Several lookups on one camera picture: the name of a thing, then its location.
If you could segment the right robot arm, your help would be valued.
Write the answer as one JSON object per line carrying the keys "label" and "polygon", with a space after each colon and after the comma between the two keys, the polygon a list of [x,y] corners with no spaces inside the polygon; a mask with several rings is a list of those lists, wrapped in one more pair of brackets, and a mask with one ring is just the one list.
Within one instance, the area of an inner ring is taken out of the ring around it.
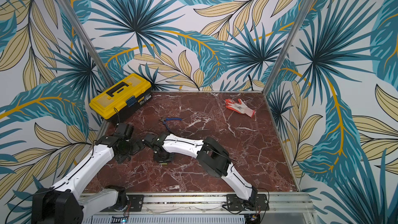
{"label": "right robot arm", "polygon": [[227,150],[214,138],[192,140],[165,132],[148,134],[142,141],[161,159],[168,159],[173,153],[195,158],[209,175],[224,180],[239,199],[254,204],[257,188],[240,175]]}

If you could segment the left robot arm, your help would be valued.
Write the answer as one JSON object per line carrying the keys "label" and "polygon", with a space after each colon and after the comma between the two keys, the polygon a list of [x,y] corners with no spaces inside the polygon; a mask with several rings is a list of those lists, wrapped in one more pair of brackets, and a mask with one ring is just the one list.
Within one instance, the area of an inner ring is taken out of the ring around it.
{"label": "left robot arm", "polygon": [[94,176],[112,159],[123,162],[143,150],[144,145],[132,138],[133,126],[117,125],[110,136],[97,140],[82,162],[51,188],[37,191],[32,198],[33,224],[81,224],[86,219],[105,210],[126,214],[131,200],[125,188],[107,186],[97,194],[81,197]]}

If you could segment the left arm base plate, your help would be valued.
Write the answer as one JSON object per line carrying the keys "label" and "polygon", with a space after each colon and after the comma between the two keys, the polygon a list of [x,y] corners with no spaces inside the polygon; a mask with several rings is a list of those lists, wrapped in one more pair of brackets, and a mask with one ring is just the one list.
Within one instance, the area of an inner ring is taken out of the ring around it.
{"label": "left arm base plate", "polygon": [[101,212],[141,212],[144,195],[126,195],[118,199],[116,204],[103,209]]}

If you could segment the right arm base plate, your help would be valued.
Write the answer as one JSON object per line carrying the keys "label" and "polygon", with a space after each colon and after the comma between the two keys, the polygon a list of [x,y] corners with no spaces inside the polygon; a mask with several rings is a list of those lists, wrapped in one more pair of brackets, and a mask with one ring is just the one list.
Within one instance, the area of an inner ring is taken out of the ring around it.
{"label": "right arm base plate", "polygon": [[227,201],[222,207],[230,212],[242,211],[268,211],[268,197],[266,194],[259,194],[254,201],[246,201],[237,197],[235,194],[228,194]]}

